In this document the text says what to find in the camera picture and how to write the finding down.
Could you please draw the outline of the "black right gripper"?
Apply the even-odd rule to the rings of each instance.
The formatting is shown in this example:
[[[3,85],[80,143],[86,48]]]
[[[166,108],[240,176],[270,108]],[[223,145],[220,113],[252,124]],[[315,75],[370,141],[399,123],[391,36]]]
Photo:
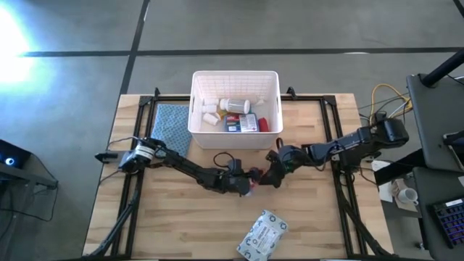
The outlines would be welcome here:
[[[265,159],[270,167],[260,176],[260,185],[269,185],[278,189],[286,173],[293,173],[308,162],[308,155],[299,147],[285,145],[278,151],[270,150]]]

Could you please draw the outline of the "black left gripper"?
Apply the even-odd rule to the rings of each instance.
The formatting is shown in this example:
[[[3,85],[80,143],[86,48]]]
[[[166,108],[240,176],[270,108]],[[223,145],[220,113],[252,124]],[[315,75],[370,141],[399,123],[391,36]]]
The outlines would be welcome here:
[[[251,167],[248,174],[234,176],[226,173],[221,180],[221,189],[224,193],[237,193],[240,196],[251,196],[255,188],[255,183],[249,183],[249,178],[259,180],[262,171],[256,167]]]

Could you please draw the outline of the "small red white item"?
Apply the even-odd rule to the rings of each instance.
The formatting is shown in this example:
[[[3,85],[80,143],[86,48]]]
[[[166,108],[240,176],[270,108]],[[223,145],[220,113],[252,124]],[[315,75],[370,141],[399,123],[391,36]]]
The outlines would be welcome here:
[[[249,192],[247,196],[251,196],[254,189],[259,185],[262,171],[256,167],[249,170]]]

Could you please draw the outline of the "blue medical supply box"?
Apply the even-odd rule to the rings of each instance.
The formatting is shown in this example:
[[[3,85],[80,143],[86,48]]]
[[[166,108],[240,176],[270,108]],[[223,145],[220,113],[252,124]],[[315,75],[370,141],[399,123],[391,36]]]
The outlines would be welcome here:
[[[231,133],[256,133],[259,125],[254,113],[250,114],[227,114],[224,118],[225,130]]]

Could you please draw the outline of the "large white-capped pill bottle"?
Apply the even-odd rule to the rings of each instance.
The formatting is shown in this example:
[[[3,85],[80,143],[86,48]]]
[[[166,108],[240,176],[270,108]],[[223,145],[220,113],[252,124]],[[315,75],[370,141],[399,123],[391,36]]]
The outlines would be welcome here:
[[[236,114],[248,114],[250,111],[250,101],[247,99],[221,99],[220,109]]]

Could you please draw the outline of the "white packet with blue print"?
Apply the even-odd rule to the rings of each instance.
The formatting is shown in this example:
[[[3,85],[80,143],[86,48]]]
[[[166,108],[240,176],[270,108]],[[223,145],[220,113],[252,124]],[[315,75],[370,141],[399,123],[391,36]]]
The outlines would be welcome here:
[[[288,228],[286,221],[263,210],[236,250],[247,261],[268,261]]]

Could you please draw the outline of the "blue patterned cloth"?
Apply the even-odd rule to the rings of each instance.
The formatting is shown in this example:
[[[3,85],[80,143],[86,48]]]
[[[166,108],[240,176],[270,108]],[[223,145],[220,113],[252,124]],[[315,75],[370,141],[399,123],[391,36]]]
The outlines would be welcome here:
[[[188,130],[189,108],[185,105],[158,104],[151,138],[163,141],[182,157],[186,157],[191,143]]]

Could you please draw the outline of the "white paper sheet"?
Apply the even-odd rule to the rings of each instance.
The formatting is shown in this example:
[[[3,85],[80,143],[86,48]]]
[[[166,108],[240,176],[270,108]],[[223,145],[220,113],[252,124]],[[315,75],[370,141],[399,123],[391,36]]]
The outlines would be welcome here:
[[[386,167],[388,165],[389,165],[389,162],[385,162],[381,160],[373,160],[371,162],[371,167],[374,171],[380,170],[381,168]],[[378,187],[378,190],[379,190],[379,196],[380,196],[381,201],[393,202],[391,181],[380,185]]]

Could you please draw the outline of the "white mug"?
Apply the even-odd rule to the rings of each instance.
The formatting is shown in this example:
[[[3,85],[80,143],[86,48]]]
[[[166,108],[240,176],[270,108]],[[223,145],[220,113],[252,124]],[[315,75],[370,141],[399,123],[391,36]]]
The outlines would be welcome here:
[[[403,204],[418,205],[418,193],[413,188],[404,188],[399,190],[396,198]]]

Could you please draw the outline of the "black desk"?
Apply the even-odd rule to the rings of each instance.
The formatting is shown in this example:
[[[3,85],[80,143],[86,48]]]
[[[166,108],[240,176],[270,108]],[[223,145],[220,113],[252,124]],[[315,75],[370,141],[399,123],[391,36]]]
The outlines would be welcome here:
[[[431,170],[423,167],[413,169],[422,215],[424,244],[436,261],[464,261],[464,245],[450,249],[432,217],[430,206],[464,198],[464,173]]]
[[[460,164],[444,144],[444,135],[464,131],[464,85],[443,78],[428,88],[420,75],[409,75],[407,87],[427,167],[461,172]]]

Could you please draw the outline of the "black keyboard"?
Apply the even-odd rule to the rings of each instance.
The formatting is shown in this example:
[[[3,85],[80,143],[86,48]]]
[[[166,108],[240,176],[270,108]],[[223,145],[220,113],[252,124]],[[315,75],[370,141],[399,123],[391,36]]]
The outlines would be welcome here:
[[[447,246],[454,249],[464,245],[464,198],[437,202],[430,209]]]

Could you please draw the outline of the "black pole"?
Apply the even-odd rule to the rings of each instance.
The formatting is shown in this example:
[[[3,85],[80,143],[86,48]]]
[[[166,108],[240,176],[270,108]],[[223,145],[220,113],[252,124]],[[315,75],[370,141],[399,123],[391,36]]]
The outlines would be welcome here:
[[[427,88],[434,88],[444,76],[464,64],[464,48],[457,51],[449,59],[444,61],[440,66],[421,79],[421,83]]]

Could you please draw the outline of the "black device with blue light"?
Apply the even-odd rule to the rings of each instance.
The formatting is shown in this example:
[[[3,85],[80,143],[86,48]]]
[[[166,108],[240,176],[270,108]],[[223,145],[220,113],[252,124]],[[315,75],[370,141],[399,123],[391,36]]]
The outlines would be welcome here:
[[[0,163],[17,169],[23,169],[31,153],[14,144],[0,139]]]

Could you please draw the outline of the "black table frame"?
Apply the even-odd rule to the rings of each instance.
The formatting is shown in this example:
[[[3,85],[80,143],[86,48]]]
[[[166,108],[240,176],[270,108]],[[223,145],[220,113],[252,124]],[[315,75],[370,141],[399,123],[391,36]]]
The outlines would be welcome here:
[[[137,136],[140,133],[145,106],[149,106],[149,114],[145,125],[145,134],[148,134],[154,126],[155,106],[157,104],[161,102],[187,102],[190,98],[191,96],[187,94],[164,95],[158,89],[152,95],[140,94],[138,96],[133,134]],[[332,139],[327,111],[327,108],[330,107],[336,134],[337,136],[342,135],[338,103],[335,95],[296,95],[294,89],[290,87],[285,94],[280,95],[280,98],[284,102],[319,103],[324,132],[328,141]],[[396,259],[397,256],[395,254],[381,247],[380,243],[375,240],[362,222],[355,195],[355,185],[351,179],[354,167],[349,165],[346,159],[341,159],[338,162],[331,160],[330,164],[333,176],[333,189],[336,195],[337,207],[339,208],[341,234],[344,240],[345,256],[339,257],[339,259],[342,261],[389,261],[390,259]],[[82,255],[78,259],[69,261],[246,261],[243,257],[214,257],[209,259],[193,257],[132,257],[143,183],[144,172],[141,170],[124,176],[117,219],[112,229],[94,251]]]

